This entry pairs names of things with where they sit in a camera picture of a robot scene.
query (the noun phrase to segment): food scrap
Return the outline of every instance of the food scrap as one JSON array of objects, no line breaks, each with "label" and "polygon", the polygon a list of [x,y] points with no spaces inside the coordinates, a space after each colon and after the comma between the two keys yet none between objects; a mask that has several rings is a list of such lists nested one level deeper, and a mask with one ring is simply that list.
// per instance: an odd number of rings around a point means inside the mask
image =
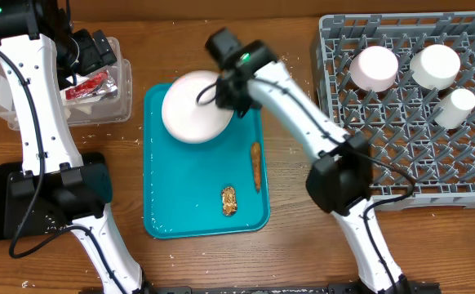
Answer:
[{"label": "food scrap", "polygon": [[232,216],[238,209],[236,202],[236,190],[233,187],[227,187],[221,191],[221,199],[223,201],[223,214]]},{"label": "food scrap", "polygon": [[251,147],[252,169],[254,172],[255,191],[261,190],[261,145],[258,142]]}]

